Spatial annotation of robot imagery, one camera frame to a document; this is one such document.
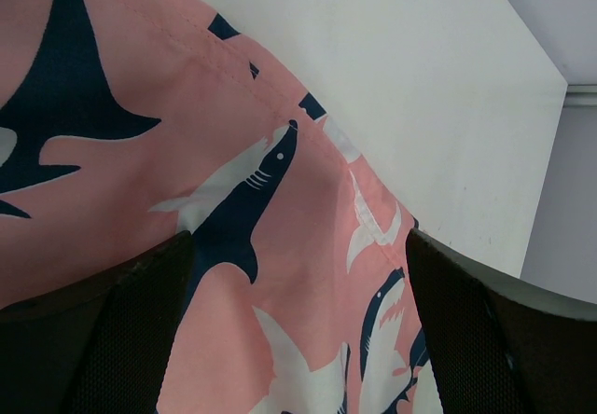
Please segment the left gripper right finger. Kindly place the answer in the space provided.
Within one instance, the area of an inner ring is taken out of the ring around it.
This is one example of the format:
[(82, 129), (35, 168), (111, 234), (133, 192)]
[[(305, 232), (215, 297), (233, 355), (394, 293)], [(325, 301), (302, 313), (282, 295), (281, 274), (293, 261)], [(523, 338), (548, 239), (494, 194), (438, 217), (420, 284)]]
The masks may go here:
[(410, 284), (446, 413), (593, 413), (596, 307), (414, 228)]

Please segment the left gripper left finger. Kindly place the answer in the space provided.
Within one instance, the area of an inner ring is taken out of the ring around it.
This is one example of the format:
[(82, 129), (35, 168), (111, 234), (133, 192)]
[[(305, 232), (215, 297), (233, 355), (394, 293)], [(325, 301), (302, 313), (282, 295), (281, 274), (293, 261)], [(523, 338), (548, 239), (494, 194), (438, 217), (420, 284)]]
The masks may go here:
[(153, 413), (193, 262), (187, 232), (1, 310), (4, 413)]

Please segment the pink star patterned shorts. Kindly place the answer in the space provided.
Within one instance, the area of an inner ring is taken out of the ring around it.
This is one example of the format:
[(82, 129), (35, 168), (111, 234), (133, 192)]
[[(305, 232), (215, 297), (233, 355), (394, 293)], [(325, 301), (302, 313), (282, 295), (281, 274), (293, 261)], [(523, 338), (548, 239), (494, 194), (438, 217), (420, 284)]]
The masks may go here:
[(417, 220), (200, 0), (1, 0), (1, 303), (195, 244), (159, 413), (426, 413)]

